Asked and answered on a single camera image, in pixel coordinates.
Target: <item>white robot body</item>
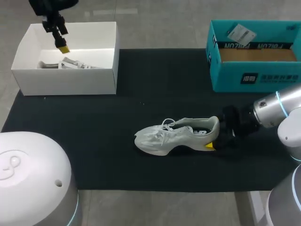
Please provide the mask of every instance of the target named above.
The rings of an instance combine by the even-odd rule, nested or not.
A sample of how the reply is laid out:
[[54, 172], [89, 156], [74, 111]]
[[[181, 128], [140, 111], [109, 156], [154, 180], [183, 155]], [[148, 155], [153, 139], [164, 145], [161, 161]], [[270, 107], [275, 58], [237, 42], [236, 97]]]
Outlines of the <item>white robot body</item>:
[[301, 85], [286, 88], [254, 102], [260, 125], [279, 125], [277, 133], [299, 165], [269, 194], [266, 217], [269, 226], [299, 226], [301, 222]]
[[66, 226], [80, 222], [69, 159], [37, 133], [0, 133], [0, 226]]

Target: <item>cardboard box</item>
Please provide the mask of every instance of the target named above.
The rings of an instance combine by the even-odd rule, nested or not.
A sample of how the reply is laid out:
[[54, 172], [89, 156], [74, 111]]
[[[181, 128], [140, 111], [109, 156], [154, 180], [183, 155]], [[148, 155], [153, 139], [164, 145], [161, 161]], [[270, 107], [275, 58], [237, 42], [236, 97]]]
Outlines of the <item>cardboard box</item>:
[[[42, 24], [31, 24], [19, 44], [12, 72], [24, 95], [116, 94], [119, 36], [116, 22], [66, 23], [70, 53], [55, 47]], [[42, 69], [64, 57], [97, 69]]]
[[216, 92], [283, 89], [301, 82], [301, 22], [213, 20], [206, 54]]

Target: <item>white sneaker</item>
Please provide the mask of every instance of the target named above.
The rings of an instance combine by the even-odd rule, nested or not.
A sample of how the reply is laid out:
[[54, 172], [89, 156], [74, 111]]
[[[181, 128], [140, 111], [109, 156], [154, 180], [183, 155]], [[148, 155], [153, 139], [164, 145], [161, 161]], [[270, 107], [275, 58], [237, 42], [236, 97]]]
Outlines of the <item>white sneaker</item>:
[[[166, 120], [173, 123], [164, 124]], [[209, 132], [194, 131], [197, 128], [206, 128]], [[142, 151], [164, 156], [173, 148], [184, 145], [198, 151], [212, 151], [207, 144], [214, 141], [219, 134], [220, 123], [216, 116], [209, 119], [187, 119], [179, 121], [165, 119], [161, 125], [151, 126], [135, 134], [135, 145]]]

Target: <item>tile floor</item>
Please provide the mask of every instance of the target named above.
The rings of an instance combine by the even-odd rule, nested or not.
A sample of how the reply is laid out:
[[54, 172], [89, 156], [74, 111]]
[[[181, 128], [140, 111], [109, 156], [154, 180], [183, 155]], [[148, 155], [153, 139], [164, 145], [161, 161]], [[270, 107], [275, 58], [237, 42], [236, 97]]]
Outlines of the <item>tile floor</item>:
[[[121, 48], [204, 48], [211, 19], [301, 20], [299, 0], [79, 1], [62, 12], [66, 21], [117, 21]], [[18, 92], [10, 72], [18, 43], [30, 23], [40, 22], [27, 0], [0, 0], [0, 129]], [[81, 191], [80, 196], [83, 226], [240, 225], [234, 193]]]

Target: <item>white shoe box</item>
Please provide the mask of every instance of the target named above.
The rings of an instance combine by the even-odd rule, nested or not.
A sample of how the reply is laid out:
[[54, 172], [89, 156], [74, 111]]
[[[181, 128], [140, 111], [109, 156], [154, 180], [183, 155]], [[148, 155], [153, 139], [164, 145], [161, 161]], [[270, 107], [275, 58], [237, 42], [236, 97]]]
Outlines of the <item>white shoe box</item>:
[[[116, 94], [119, 35], [116, 22], [66, 23], [64, 36], [70, 53], [55, 47], [52, 33], [42, 24], [31, 24], [12, 65], [14, 77], [25, 96]], [[42, 69], [39, 61], [57, 64], [67, 57], [99, 68]]]

